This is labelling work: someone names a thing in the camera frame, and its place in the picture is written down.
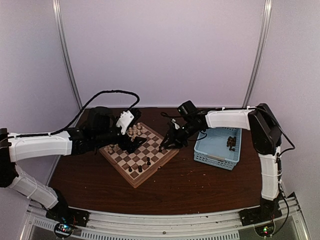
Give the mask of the wooden chess board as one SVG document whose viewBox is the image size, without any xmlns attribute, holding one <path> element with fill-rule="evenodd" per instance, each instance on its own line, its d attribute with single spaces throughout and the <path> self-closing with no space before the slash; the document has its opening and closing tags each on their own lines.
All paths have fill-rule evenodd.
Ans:
<svg viewBox="0 0 320 240">
<path fill-rule="evenodd" d="M 133 188 L 140 186 L 179 153 L 178 149 L 163 149 L 162 152 L 159 152 L 163 136 L 144 123 L 140 122 L 140 124 L 142 126 L 141 136 L 146 138 L 146 142 L 134 153 L 129 154 L 121 149 L 109 153 L 106 146 L 99 150 Z M 147 165 L 147 157 L 150 158 L 151 165 Z M 139 165 L 142 166 L 142 172 L 138 171 Z M 128 171 L 129 166 L 131 166 L 132 172 Z"/>
</svg>

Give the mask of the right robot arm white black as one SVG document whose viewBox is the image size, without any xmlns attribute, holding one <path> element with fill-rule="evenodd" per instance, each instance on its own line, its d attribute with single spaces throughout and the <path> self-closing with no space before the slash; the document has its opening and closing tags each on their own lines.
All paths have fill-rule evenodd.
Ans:
<svg viewBox="0 0 320 240">
<path fill-rule="evenodd" d="M 190 100 L 177 109 L 185 120 L 180 126 L 176 116 L 170 116 L 169 129 L 158 150 L 180 149 L 188 145 L 188 138 L 197 132 L 213 128 L 236 128 L 250 131 L 252 144 L 259 156 L 262 176 L 259 220 L 268 220 L 279 202 L 282 182 L 282 137 L 287 135 L 266 103 L 245 108 L 197 108 Z"/>
</svg>

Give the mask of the light blue plastic basket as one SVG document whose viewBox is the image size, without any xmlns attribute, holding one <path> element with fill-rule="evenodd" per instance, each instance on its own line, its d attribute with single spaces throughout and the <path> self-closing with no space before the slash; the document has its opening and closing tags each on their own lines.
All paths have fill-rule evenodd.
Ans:
<svg viewBox="0 0 320 240">
<path fill-rule="evenodd" d="M 227 147 L 228 137 L 236 137 L 235 151 Z M 199 132 L 193 151 L 196 162 L 210 166 L 233 170 L 240 160 L 242 145 L 242 129 L 240 128 L 209 128 Z"/>
</svg>

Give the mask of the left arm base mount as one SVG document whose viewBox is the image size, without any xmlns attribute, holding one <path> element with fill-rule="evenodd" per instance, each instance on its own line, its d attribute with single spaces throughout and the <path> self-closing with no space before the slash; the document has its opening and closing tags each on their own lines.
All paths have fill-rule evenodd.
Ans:
<svg viewBox="0 0 320 240">
<path fill-rule="evenodd" d="M 89 220 L 90 213 L 85 210 L 71 208 L 69 210 L 69 216 L 58 217 L 57 214 L 47 211 L 45 217 L 56 222 L 68 224 L 74 227 L 86 227 Z"/>
</svg>

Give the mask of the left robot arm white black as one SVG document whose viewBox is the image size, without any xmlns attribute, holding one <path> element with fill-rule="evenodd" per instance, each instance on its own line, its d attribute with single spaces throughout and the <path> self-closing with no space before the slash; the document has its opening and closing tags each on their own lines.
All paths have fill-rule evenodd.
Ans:
<svg viewBox="0 0 320 240">
<path fill-rule="evenodd" d="M 17 134 L 1 128 L 1 188 L 13 189 L 40 203 L 59 222 L 73 219 L 73 213 L 59 190 L 35 180 L 16 163 L 37 157 L 83 155 L 107 145 L 118 145 L 123 151 L 134 153 L 146 139 L 131 139 L 127 130 L 141 115 L 139 109 L 132 108 L 114 117 L 111 109 L 98 106 L 89 109 L 80 127 L 66 127 L 58 133 Z"/>
</svg>

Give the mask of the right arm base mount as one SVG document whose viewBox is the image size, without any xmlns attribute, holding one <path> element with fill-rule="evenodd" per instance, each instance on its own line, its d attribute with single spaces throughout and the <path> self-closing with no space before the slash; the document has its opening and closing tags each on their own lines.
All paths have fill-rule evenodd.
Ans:
<svg viewBox="0 0 320 240">
<path fill-rule="evenodd" d="M 282 211 L 277 209 L 273 212 L 263 211 L 260 206 L 254 208 L 245 208 L 239 211 L 239 217 L 242 226 L 255 225 L 267 221 L 271 221 L 274 218 L 282 216 Z"/>
</svg>

